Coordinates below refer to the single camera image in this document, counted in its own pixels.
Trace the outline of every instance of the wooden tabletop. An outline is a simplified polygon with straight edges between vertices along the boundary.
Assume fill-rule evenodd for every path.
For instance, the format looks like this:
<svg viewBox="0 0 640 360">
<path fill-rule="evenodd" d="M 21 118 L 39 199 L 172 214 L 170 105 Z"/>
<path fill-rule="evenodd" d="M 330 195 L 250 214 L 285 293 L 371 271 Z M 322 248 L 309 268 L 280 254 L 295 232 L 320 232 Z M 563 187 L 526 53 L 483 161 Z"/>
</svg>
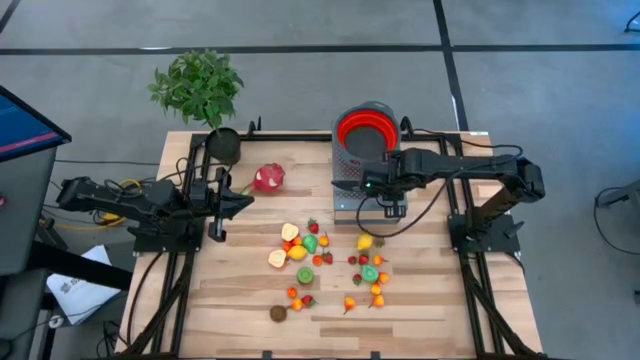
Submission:
<svg viewBox="0 0 640 360">
<path fill-rule="evenodd" d="M 176 161 L 187 156 L 192 132 L 167 135 L 158 177 L 175 171 Z M 485 133 L 461 133 L 463 139 L 490 144 Z M 438 151 L 433 142 L 403 143 Z M 465 155 L 490 155 L 491 149 L 464 146 Z M 248 184 L 255 171 L 277 162 L 286 171 L 277 194 L 254 194 L 254 204 L 233 221 L 224 222 L 226 243 L 206 238 L 196 255 L 184 323 L 181 357 L 260 357 L 263 350 L 274 357 L 366 358 L 380 351 L 383 358 L 473 357 L 473 340 L 467 314 L 460 264 L 451 250 L 446 217 L 449 204 L 441 196 L 418 224 L 387 239 L 379 253 L 389 260 L 382 265 L 391 280 L 382 286 L 386 306 L 371 308 L 369 287 L 356 286 L 351 278 L 357 267 L 347 258 L 356 254 L 360 231 L 356 226 L 333 224 L 331 144 L 329 142 L 243 142 L 242 159 L 234 166 L 232 189 Z M 401 225 L 413 219 L 432 199 L 442 181 L 409 193 L 409 210 Z M 471 181 L 474 200 L 482 204 L 500 189 L 495 181 Z M 464 209 L 462 191 L 460 208 Z M 312 217 L 327 231 L 334 254 L 333 265 L 315 267 L 308 256 L 276 270 L 267 263 L 272 250 L 281 248 L 280 229 L 289 222 L 304 229 Z M 372 226 L 387 232 L 390 225 Z M 122 320 L 125 333 L 129 307 L 142 273 L 154 254 L 136 261 L 131 291 Z M 132 338 L 144 328 L 157 309 L 168 255 L 163 255 L 143 285 L 133 317 Z M 496 305 L 522 340 L 541 351 L 531 303 L 522 270 L 509 257 L 487 254 Z M 179 262 L 177 273 L 181 268 Z M 311 267 L 316 277 L 303 294 L 318 304 L 300 312 L 289 311 L 283 323 L 269 318 L 273 305 L 290 304 L 286 289 L 296 285 L 300 266 Z M 343 299 L 357 301 L 343 315 Z M 478 303 L 485 347 L 491 351 L 488 322 Z M 163 350 L 168 350 L 175 306 L 167 317 Z"/>
</svg>

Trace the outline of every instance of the lime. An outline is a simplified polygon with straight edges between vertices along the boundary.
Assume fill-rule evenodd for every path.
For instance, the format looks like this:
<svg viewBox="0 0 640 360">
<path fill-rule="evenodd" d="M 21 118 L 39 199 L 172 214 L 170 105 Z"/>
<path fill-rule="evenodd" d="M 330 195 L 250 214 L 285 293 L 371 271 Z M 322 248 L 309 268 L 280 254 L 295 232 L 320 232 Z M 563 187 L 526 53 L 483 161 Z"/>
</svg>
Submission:
<svg viewBox="0 0 640 360">
<path fill-rule="evenodd" d="M 303 266 L 298 270 L 298 281 L 301 284 L 308 284 L 313 281 L 313 270 Z"/>
</svg>

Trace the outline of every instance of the concrete floor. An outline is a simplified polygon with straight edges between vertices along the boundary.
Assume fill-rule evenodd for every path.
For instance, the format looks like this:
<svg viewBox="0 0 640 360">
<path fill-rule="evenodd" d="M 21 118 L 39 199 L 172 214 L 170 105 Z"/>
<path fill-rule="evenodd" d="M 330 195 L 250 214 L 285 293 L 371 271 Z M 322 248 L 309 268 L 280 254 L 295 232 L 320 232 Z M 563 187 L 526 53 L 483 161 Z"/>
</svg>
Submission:
<svg viewBox="0 0 640 360">
<path fill-rule="evenodd" d="M 640 10 L 630 0 L 445 0 L 458 45 L 628 44 Z M 0 12 L 8 0 L 0 0 Z M 5 48 L 126 48 L 294 44 L 439 44 L 431 1 L 21 0 L 0 34 Z M 60 159 L 156 162 L 169 130 L 148 101 L 152 70 L 171 55 L 2 56 L 0 82 L 74 136 Z M 545 175 L 547 198 L 514 210 L 526 278 L 545 351 L 573 359 L 636 359 L 640 352 L 640 257 L 604 244 L 592 219 L 602 188 L 640 178 L 640 52 L 455 53 L 471 130 L 516 143 Z M 455 130 L 440 52 L 234 55 L 247 84 L 229 125 L 329 129 L 365 100 L 433 130 Z M 148 177 L 155 167 L 57 164 L 53 179 Z M 48 201 L 57 191 L 51 188 Z M 85 219 L 83 215 L 64 214 Z M 600 212 L 617 245 L 640 251 L 640 225 L 621 204 Z M 75 251 L 111 244 L 128 267 L 123 229 L 60 231 Z M 122 306 L 104 309 L 120 321 Z M 54 359 L 94 356 L 99 326 L 58 331 Z"/>
</svg>

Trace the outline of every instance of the kiwi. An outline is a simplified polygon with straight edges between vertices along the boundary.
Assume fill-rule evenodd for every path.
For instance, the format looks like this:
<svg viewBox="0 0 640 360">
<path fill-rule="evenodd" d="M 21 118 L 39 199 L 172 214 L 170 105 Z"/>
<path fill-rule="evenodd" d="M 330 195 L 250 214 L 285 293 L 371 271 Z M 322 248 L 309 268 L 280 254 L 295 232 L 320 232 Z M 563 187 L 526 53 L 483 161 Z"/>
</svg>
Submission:
<svg viewBox="0 0 640 360">
<path fill-rule="evenodd" d="M 287 308 L 276 305 L 269 310 L 269 316 L 271 316 L 271 320 L 275 322 L 283 322 L 287 319 Z"/>
</svg>

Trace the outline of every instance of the computer screen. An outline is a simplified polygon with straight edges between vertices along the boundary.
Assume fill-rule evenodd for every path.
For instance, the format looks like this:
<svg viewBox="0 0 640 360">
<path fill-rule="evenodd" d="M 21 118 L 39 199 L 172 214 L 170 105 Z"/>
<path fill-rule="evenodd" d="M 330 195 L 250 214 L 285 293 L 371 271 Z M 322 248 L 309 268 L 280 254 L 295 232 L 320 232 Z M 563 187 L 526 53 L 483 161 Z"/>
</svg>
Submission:
<svg viewBox="0 0 640 360">
<path fill-rule="evenodd" d="M 0 87 L 0 162 L 71 141 L 71 137 Z"/>
</svg>

